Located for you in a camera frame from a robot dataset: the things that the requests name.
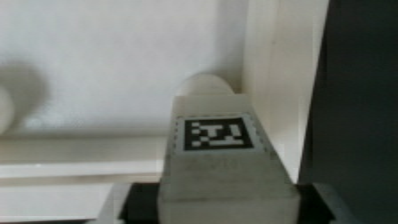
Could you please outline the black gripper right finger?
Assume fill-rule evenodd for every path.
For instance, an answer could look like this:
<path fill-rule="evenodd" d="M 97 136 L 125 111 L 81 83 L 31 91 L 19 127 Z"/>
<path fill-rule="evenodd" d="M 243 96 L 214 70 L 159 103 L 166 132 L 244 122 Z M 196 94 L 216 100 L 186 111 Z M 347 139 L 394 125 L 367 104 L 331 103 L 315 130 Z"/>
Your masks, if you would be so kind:
<path fill-rule="evenodd" d="M 356 224 L 356 216 L 330 184 L 298 185 L 301 208 L 298 224 Z"/>

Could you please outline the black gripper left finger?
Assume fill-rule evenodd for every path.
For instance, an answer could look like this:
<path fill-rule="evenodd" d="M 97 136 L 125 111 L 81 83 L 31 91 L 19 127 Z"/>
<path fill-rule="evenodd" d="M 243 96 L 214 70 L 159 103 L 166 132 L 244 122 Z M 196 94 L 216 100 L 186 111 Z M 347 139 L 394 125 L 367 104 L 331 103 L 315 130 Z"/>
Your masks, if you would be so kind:
<path fill-rule="evenodd" d="M 159 183 L 122 183 L 115 186 L 95 224 L 161 224 Z"/>

